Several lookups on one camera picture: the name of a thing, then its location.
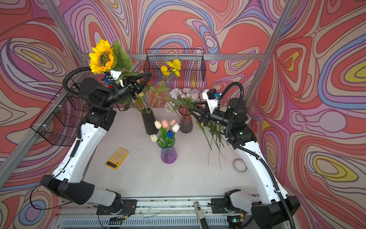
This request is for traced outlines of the yellow carnation stem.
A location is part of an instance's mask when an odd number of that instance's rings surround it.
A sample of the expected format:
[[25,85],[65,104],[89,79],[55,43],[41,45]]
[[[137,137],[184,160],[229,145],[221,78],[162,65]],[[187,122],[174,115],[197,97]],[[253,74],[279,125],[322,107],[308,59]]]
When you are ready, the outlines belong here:
[[220,135],[216,135],[215,137],[215,144],[217,146],[217,149],[218,149],[218,162],[219,162],[219,167],[220,167],[220,170],[222,171],[222,164],[221,164],[221,155],[222,155],[222,152],[221,152],[221,145],[222,145],[222,137]]
[[211,140],[208,141],[208,144],[209,144],[209,150],[207,154],[207,164],[210,165],[210,153],[212,151],[213,137],[211,137]]
[[208,125],[208,128],[209,132],[211,133],[211,140],[209,140],[209,146],[211,150],[213,149],[214,146],[216,146],[219,151],[219,155],[222,155],[224,159],[226,159],[223,153],[221,152],[221,147],[225,147],[224,146],[225,139],[222,137],[224,128],[217,123],[210,123]]

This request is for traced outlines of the purple glass tulip vase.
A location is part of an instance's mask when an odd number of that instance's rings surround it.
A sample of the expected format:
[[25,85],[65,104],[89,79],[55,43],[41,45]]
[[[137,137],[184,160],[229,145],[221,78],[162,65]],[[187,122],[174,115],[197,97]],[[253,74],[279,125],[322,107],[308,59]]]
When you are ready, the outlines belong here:
[[168,140],[166,143],[162,138],[159,138],[157,145],[161,149],[161,160],[165,164],[172,164],[177,159],[177,152],[174,148],[175,140]]

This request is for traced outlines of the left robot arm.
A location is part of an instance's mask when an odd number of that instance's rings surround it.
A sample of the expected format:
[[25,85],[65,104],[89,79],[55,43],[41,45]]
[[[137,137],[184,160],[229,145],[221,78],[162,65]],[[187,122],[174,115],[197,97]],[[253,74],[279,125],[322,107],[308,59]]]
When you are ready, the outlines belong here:
[[44,175],[40,184],[52,194],[71,203],[98,205],[107,208],[112,215],[117,215],[124,207],[121,195],[111,190],[99,189],[83,181],[83,176],[96,147],[114,122],[116,111],[113,107],[128,98],[136,99],[146,88],[152,73],[128,73],[118,85],[114,77],[122,74],[110,71],[106,72],[106,76],[111,80],[112,88],[101,85],[94,78],[84,79],[78,92],[69,88],[69,80],[85,71],[90,71],[90,68],[81,67],[68,73],[63,80],[63,88],[85,101],[88,112],[77,125],[76,138],[64,160],[51,175]]

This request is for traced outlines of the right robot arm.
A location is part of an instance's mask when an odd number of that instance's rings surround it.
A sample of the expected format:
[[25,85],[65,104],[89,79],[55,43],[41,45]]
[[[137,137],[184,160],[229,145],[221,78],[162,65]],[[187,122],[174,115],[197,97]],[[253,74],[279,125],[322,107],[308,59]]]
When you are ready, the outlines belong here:
[[248,126],[243,86],[234,82],[222,93],[206,89],[202,98],[203,101],[195,102],[189,112],[201,126],[218,124],[224,128],[224,139],[239,154],[258,190],[258,195],[249,195],[239,189],[226,192],[224,201],[227,211],[242,210],[251,216],[240,226],[241,229],[252,221],[261,229],[296,228],[294,214],[300,202],[279,183]]

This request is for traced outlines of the sunflower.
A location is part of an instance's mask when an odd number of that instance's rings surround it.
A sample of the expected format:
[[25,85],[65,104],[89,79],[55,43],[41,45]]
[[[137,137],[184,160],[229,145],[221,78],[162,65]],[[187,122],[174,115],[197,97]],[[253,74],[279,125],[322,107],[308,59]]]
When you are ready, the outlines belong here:
[[139,74],[132,71],[132,60],[118,41],[110,44],[107,40],[100,39],[89,58],[89,66],[94,74],[104,73],[116,81]]

